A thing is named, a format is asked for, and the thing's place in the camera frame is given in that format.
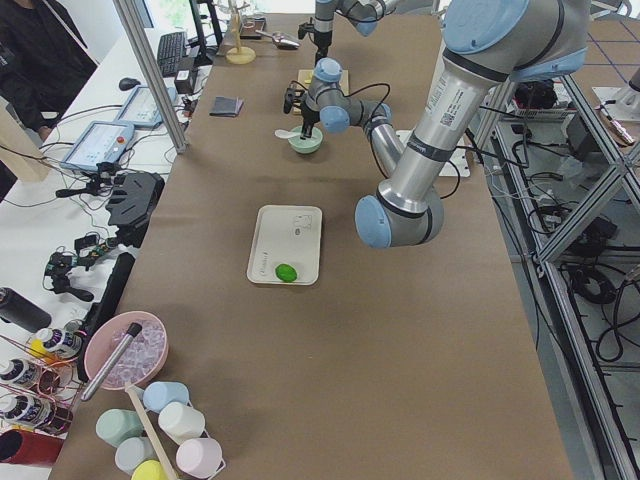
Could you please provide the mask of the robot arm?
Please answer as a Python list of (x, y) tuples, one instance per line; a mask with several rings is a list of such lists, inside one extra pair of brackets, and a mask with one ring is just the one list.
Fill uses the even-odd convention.
[(318, 0), (309, 21), (298, 27), (298, 38), (308, 35), (316, 47), (315, 60), (326, 58), (333, 40), (334, 18), (346, 19), (362, 36), (369, 36), (386, 16), (400, 12), (427, 13), (442, 17), (447, 6), (441, 1)]
[(444, 15), (443, 71), (406, 142), (381, 101), (343, 93), (342, 67), (328, 55), (335, 14), (362, 34), (392, 12), (392, 1), (318, 1), (312, 34), (318, 48), (312, 81), (300, 97), (302, 134), (316, 123), (328, 132), (362, 128), (387, 178), (355, 210), (357, 233), (372, 248), (413, 246), (433, 239), (443, 224), (434, 188), (489, 90), (507, 80), (546, 80), (573, 73), (586, 58), (587, 1), (453, 1)]

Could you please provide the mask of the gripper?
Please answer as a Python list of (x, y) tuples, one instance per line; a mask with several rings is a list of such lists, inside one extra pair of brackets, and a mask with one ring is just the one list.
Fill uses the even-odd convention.
[(313, 42), (317, 48), (315, 58), (326, 58), (329, 54), (329, 47), (332, 44), (332, 31), (321, 32), (315, 30), (313, 33)]
[(310, 137), (314, 138), (315, 125), (320, 121), (319, 112), (316, 110), (315, 104), (309, 102), (310, 98), (306, 97), (301, 101), (301, 114), (303, 117), (303, 125), (301, 129), (301, 139), (308, 139), (308, 125), (311, 125), (309, 130)]

